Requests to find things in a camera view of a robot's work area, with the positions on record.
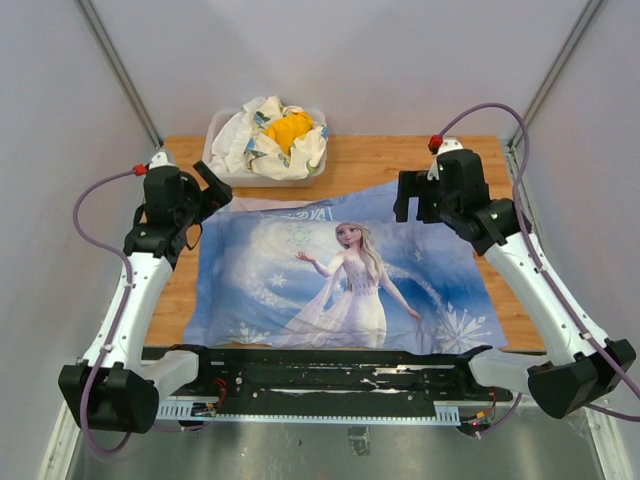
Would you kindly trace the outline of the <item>pink blue printed pillowcase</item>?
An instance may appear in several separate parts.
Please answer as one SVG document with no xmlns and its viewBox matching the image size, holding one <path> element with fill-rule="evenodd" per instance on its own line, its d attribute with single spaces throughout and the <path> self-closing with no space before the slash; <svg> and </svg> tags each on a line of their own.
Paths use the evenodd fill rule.
<svg viewBox="0 0 640 480">
<path fill-rule="evenodd" d="M 236 200 L 204 225 L 188 343 L 462 353 L 507 340 L 469 244 L 399 223 L 393 184 L 290 208 Z"/>
</svg>

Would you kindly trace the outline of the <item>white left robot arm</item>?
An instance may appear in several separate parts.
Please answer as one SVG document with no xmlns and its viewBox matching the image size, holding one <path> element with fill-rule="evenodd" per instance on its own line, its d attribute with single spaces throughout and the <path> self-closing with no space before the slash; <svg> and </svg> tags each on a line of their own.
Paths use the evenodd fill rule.
<svg viewBox="0 0 640 480">
<path fill-rule="evenodd" d="M 163 400 L 181 388 L 200 396 L 213 386 L 202 346 L 172 346 L 151 365 L 142 364 L 156 304 L 188 246 L 188 231 L 232 199 L 230 186 L 203 162 L 193 168 L 185 172 L 155 155 L 128 172 L 142 178 L 144 201 L 122 247 L 113 251 L 123 265 L 114 297 L 91 346 L 75 364 L 63 366 L 58 379 L 84 431 L 145 433 Z"/>
</svg>

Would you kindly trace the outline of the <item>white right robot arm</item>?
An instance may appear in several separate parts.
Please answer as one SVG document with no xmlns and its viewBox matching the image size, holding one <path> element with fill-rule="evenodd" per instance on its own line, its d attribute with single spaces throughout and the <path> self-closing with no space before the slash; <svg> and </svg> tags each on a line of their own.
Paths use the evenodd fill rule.
<svg viewBox="0 0 640 480">
<path fill-rule="evenodd" d="M 562 419 L 625 379 L 634 348 L 626 339 L 611 339 L 580 307 L 514 201 L 491 198 L 478 154 L 457 148 L 438 153 L 428 170 L 400 172 L 397 221 L 407 221 L 412 198 L 417 220 L 446 225 L 501 275 L 546 350 L 536 356 L 473 348 L 452 377 L 460 397 L 474 400 L 497 387 L 528 395 L 547 415 Z"/>
</svg>

